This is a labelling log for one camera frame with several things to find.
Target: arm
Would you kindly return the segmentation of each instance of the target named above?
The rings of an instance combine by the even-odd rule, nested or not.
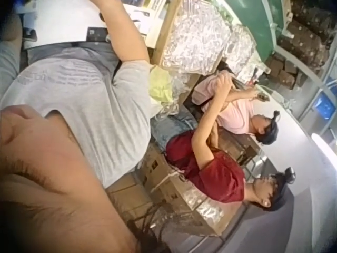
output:
[[[149,62],[145,41],[130,19],[121,0],[91,0],[101,11],[111,45],[122,62]]]
[[[228,95],[232,86],[231,77],[227,72],[220,74],[216,82],[217,88],[214,99],[202,116],[199,126],[196,128],[192,137],[192,149],[198,167],[201,170],[214,159],[211,149],[207,146],[207,139],[211,134],[214,122],[223,106],[223,98]]]
[[[259,93],[256,89],[247,89],[244,91],[237,90],[237,89],[231,89],[229,92],[226,102],[233,102],[235,100],[239,99],[253,99],[257,97],[257,94]]]
[[[209,146],[218,148],[219,147],[219,133],[217,131],[217,122],[214,122],[212,132],[209,136]]]

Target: person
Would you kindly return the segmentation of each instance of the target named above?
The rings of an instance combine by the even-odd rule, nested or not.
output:
[[[122,2],[92,3],[111,45],[34,48],[18,74],[18,16],[1,32],[0,241],[6,252],[170,252],[160,238],[128,228],[105,192],[142,159],[150,140],[150,65]]]
[[[267,211],[278,210],[285,204],[285,186],[294,181],[294,171],[288,168],[284,173],[245,182],[242,168],[219,149],[215,120],[232,85],[227,71],[216,77],[214,98],[199,125],[181,107],[178,115],[162,121],[151,119],[151,134],[168,163],[211,199],[222,203],[249,201]]]
[[[209,101],[216,86],[215,80],[215,75],[207,77],[192,93],[192,102],[200,105],[203,112],[210,106]],[[252,134],[259,143],[270,145],[276,141],[279,133],[276,120],[280,113],[274,111],[272,118],[254,114],[252,100],[256,99],[258,94],[259,91],[252,88],[243,91],[231,89],[224,98],[225,103],[216,121],[220,127],[234,134]]]

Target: hair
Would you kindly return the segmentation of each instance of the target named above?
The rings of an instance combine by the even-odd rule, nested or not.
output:
[[[278,116],[280,116],[280,112],[274,111],[273,118],[268,118],[270,120],[270,124],[264,129],[264,134],[255,134],[256,140],[259,143],[262,143],[263,145],[270,145],[276,141],[279,133],[279,127],[276,122]]]
[[[163,203],[153,205],[147,210],[144,216],[127,222],[129,230],[138,240],[140,246],[139,253],[171,253],[169,246],[162,240],[164,228],[166,227],[169,220],[166,219],[164,225],[162,225],[160,229],[158,236],[156,236],[151,228],[156,215],[162,207],[164,207]],[[142,227],[139,228],[136,225],[136,222],[141,219],[143,219],[143,224]]]
[[[293,184],[296,179],[296,174],[294,170],[289,167],[285,170],[285,172],[279,172],[276,174],[270,174],[271,178],[275,179],[277,187],[271,197],[271,205],[266,208],[264,206],[260,206],[263,210],[273,212],[279,210],[286,203],[286,199],[284,197],[285,189],[288,184]]]
[[[22,164],[10,163],[7,159],[1,159],[0,171],[5,172],[0,174],[0,181],[2,176],[9,175],[11,171],[17,171],[17,166],[22,166]],[[161,206],[155,205],[147,211],[146,215],[142,217],[144,221],[141,228],[137,227],[136,220],[127,222],[129,230],[138,240],[137,252],[139,253],[171,252],[169,246],[162,240],[164,226],[159,236],[156,236],[151,229],[154,216]],[[61,207],[34,206],[16,201],[0,200],[0,245],[6,249],[6,253],[31,252],[29,244],[34,247],[34,242],[29,241],[29,235],[42,231],[46,222],[70,223],[72,216],[73,212],[67,212]]]

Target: table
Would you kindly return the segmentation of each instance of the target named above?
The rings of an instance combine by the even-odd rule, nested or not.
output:
[[[136,5],[140,2],[125,1]],[[157,18],[159,14],[150,8],[124,6],[146,45],[154,48],[163,23]],[[106,25],[89,0],[31,0],[16,10],[23,22],[24,49],[64,42],[107,41]]]

